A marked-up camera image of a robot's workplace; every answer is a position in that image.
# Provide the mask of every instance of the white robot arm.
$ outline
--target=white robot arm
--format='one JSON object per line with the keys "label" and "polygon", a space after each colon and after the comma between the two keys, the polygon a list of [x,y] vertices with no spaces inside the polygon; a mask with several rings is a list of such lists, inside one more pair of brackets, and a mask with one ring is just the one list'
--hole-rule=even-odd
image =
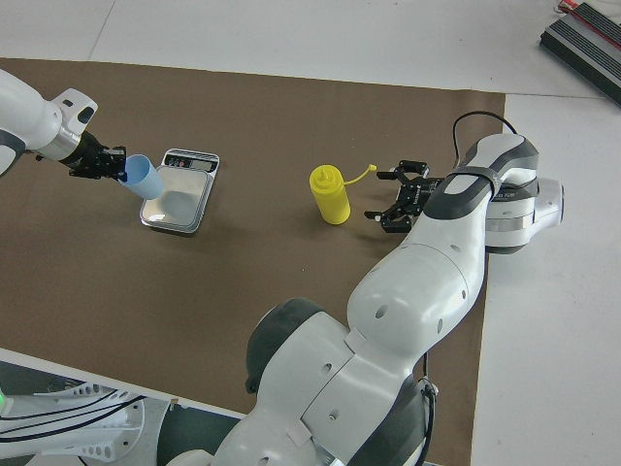
{"label": "white robot arm", "polygon": [[126,181],[125,148],[104,147],[84,131],[96,111],[97,104],[75,89],[47,101],[0,70],[0,176],[34,151],[67,165],[72,176]]}
{"label": "white robot arm", "polygon": [[[563,189],[537,163],[524,137],[498,134],[427,183],[409,234],[351,294],[348,328],[304,299],[263,317],[247,348],[256,406],[211,465],[422,464],[437,391],[412,368],[473,306],[486,247],[513,252],[560,223]],[[418,198],[424,184],[402,189]]]}

